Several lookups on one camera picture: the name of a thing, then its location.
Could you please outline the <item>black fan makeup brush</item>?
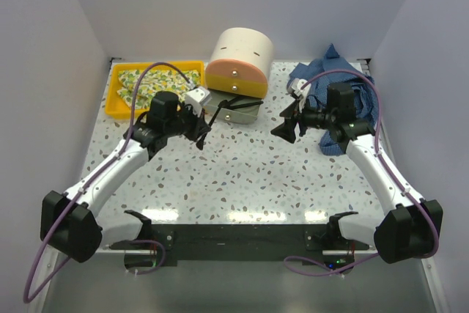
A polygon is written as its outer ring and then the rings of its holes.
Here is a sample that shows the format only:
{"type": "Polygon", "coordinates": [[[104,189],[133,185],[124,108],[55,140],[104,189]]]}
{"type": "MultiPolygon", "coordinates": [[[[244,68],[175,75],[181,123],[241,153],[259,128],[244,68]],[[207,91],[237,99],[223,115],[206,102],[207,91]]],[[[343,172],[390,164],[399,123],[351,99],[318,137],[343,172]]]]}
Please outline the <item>black fan makeup brush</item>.
{"type": "Polygon", "coordinates": [[[249,108],[249,107],[252,107],[252,106],[260,106],[262,104],[263,104],[262,100],[257,100],[257,101],[248,102],[248,103],[239,103],[234,108],[232,108],[230,110],[237,110],[237,109],[240,109],[240,108],[249,108]]]}

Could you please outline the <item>short black makeup brush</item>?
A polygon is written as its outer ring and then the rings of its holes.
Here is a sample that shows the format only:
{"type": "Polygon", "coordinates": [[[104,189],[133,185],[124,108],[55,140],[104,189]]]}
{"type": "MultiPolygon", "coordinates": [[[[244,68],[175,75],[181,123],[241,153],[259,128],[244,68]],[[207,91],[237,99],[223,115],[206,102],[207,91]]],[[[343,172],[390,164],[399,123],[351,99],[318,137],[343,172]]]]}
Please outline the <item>short black makeup brush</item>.
{"type": "Polygon", "coordinates": [[[219,104],[218,104],[218,107],[215,111],[215,113],[213,114],[210,122],[208,123],[208,125],[210,127],[213,126],[215,120],[217,119],[218,115],[220,114],[221,110],[222,109],[230,109],[232,107],[232,104],[236,101],[235,98],[232,98],[231,100],[222,100],[219,104]]]}

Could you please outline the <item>round cream drawer organizer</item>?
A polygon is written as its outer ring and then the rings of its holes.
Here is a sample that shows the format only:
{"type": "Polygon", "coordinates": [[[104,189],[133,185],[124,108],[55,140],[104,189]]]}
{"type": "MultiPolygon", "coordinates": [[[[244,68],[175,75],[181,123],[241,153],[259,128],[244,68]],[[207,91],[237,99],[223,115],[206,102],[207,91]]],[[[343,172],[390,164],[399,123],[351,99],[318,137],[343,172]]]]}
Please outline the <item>round cream drawer organizer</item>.
{"type": "MultiPolygon", "coordinates": [[[[273,63],[271,39],[254,29],[234,27],[222,32],[205,68],[204,84],[214,94],[207,110],[215,111],[222,100],[242,95],[240,103],[264,100],[273,63]]],[[[252,124],[260,106],[222,109],[219,119],[237,124],[252,124]]]]}

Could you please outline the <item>yellow plastic tray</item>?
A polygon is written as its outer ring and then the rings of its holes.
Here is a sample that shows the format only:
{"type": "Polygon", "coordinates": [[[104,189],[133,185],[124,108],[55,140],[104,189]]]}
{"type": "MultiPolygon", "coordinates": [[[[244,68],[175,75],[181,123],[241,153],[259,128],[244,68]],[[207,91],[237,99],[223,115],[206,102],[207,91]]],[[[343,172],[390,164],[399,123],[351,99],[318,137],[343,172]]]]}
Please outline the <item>yellow plastic tray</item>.
{"type": "MultiPolygon", "coordinates": [[[[176,61],[170,63],[173,67],[158,65],[152,69],[177,71],[186,82],[199,86],[204,84],[204,62],[202,61],[176,61]]],[[[114,119],[129,119],[131,108],[117,94],[117,90],[122,87],[118,80],[118,72],[121,70],[141,70],[143,73],[151,64],[149,62],[126,62],[115,64],[110,71],[108,93],[106,97],[105,113],[114,119]]],[[[135,110],[138,116],[148,109],[135,110]]]]}

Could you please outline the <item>black thin makeup brush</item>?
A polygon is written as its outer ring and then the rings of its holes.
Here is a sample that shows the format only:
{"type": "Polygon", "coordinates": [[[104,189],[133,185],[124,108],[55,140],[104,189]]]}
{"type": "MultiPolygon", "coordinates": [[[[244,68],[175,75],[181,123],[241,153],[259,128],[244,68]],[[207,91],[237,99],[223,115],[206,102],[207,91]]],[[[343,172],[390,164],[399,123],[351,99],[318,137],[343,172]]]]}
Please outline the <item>black thin makeup brush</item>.
{"type": "Polygon", "coordinates": [[[234,108],[237,104],[239,104],[240,102],[242,102],[244,99],[245,99],[244,96],[238,95],[238,96],[232,98],[231,100],[228,100],[228,101],[227,101],[227,104],[226,104],[226,107],[227,107],[228,109],[232,109],[232,108],[234,108]]]}

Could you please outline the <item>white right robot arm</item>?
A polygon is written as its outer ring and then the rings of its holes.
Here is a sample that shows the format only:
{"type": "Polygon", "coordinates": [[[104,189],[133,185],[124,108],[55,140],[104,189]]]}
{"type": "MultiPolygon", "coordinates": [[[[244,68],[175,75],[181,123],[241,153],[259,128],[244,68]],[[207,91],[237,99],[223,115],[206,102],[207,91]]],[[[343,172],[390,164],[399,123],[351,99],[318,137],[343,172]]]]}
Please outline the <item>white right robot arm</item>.
{"type": "Polygon", "coordinates": [[[293,143],[309,128],[323,129],[353,161],[376,194],[383,216],[371,218],[355,211],[329,218],[320,243],[342,249],[352,240],[373,246],[388,264],[434,254],[443,220],[443,208],[427,201],[412,188],[392,164],[371,123],[356,115],[354,92],[349,84],[331,84],[327,102],[315,108],[308,101],[309,84],[295,79],[287,91],[294,98],[280,116],[283,123],[274,136],[293,143]]]}

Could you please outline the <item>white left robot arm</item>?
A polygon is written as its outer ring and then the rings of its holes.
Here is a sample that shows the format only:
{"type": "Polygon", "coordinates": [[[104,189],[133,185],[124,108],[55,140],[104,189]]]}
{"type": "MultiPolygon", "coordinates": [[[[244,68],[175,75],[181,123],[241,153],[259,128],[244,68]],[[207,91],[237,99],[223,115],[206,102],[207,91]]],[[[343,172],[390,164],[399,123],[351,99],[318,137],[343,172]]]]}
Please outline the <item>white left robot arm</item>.
{"type": "Polygon", "coordinates": [[[148,163],[174,136],[197,141],[210,131],[204,107],[210,92],[197,87],[180,101],[173,92],[159,92],[148,112],[126,131],[114,151],[83,180],[60,194],[43,199],[40,238],[49,246],[85,262],[104,245],[127,241],[134,248],[147,247],[152,239],[151,222],[131,211],[124,224],[99,225],[97,216],[111,195],[136,170],[148,163]]]}

